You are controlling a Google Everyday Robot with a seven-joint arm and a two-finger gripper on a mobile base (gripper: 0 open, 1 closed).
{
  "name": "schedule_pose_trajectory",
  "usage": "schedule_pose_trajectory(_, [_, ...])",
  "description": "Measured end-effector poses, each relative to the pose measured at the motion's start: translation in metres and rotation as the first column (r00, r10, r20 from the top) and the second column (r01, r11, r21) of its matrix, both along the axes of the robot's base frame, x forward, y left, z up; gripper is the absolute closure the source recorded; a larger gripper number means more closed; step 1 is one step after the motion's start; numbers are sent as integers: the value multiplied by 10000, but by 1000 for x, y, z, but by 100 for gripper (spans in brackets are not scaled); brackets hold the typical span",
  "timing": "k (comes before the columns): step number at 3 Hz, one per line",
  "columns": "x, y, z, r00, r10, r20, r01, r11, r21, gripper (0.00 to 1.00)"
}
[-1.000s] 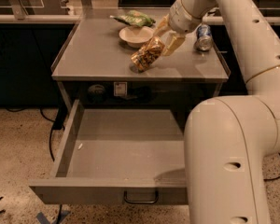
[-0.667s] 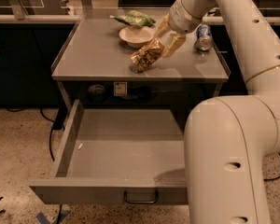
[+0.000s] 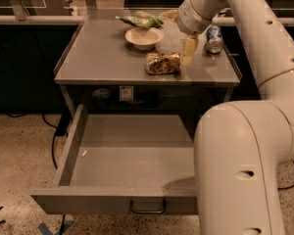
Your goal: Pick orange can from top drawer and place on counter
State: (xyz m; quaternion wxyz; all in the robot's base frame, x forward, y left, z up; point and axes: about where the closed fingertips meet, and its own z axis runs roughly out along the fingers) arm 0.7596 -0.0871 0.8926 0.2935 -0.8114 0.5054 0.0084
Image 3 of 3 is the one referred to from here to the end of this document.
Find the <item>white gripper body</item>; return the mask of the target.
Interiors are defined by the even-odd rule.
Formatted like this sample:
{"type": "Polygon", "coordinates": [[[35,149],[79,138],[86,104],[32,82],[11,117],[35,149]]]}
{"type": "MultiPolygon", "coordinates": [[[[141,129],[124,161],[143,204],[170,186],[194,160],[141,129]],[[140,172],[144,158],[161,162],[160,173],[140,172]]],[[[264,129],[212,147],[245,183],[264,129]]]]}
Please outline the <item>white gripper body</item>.
{"type": "Polygon", "coordinates": [[[203,33],[212,21],[197,13],[191,0],[184,0],[177,10],[176,22],[181,32],[198,35],[203,33]]]}

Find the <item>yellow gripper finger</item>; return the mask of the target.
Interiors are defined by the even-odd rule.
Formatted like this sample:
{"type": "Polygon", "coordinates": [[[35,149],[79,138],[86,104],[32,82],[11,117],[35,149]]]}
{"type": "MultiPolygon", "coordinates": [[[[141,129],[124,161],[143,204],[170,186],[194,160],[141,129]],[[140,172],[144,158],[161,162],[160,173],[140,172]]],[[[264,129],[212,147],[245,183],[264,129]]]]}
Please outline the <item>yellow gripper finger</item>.
{"type": "Polygon", "coordinates": [[[187,67],[191,64],[198,46],[198,36],[188,35],[180,41],[180,63],[187,67]]]}
{"type": "Polygon", "coordinates": [[[178,12],[178,9],[170,9],[170,10],[164,11],[160,14],[160,18],[175,21],[177,17],[177,12],[178,12]]]}

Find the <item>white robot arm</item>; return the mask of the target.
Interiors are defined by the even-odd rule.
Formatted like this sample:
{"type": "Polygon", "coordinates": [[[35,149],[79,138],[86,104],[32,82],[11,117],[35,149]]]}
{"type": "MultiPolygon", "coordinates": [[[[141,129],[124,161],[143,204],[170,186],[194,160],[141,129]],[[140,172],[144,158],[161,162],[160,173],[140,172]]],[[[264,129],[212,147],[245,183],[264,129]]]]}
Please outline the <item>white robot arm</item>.
{"type": "Polygon", "coordinates": [[[229,8],[258,101],[216,105],[194,136],[200,235],[285,235],[276,168],[294,160],[294,40],[265,0],[184,0],[179,29],[200,34],[229,8]]]}

